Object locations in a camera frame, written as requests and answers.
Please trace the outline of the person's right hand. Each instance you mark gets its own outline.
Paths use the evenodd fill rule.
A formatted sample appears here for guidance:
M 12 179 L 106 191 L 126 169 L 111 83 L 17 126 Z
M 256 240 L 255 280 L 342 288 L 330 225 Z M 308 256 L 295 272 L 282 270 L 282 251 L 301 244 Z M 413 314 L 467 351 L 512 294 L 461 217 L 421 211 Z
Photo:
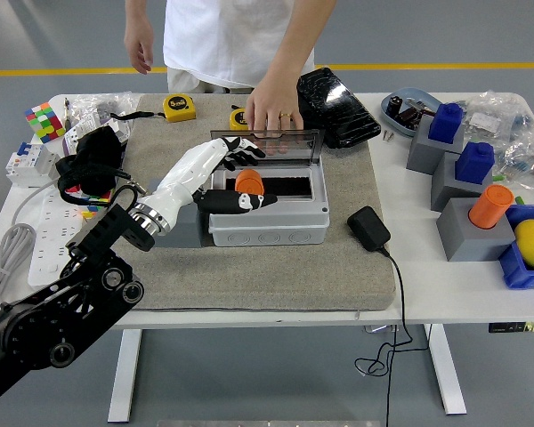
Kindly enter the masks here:
M 140 74 L 152 70 L 154 33 L 146 20 L 128 21 L 125 24 L 124 45 L 131 66 Z

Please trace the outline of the person's left hand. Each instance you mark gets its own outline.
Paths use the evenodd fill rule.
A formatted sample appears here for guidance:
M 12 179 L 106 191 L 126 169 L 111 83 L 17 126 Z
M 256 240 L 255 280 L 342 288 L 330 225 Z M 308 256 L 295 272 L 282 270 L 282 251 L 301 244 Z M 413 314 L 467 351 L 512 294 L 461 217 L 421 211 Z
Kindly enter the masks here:
M 303 130 L 296 80 L 265 77 L 251 92 L 245 107 L 250 131 Z

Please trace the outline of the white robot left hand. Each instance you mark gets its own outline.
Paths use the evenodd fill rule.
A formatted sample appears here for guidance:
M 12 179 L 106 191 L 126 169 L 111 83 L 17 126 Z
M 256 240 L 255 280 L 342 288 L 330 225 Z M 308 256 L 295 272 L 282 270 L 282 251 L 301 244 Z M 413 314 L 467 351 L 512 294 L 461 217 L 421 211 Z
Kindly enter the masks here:
M 253 142 L 239 136 L 199 144 L 186 151 L 152 194 L 138 200 L 131 215 L 151 235 L 165 235 L 176 225 L 180 209 L 192 202 L 208 214 L 245 214 L 272 205 L 278 201 L 272 194 L 203 189 L 218 166 L 232 170 L 235 164 L 256 165 L 264 157 Z

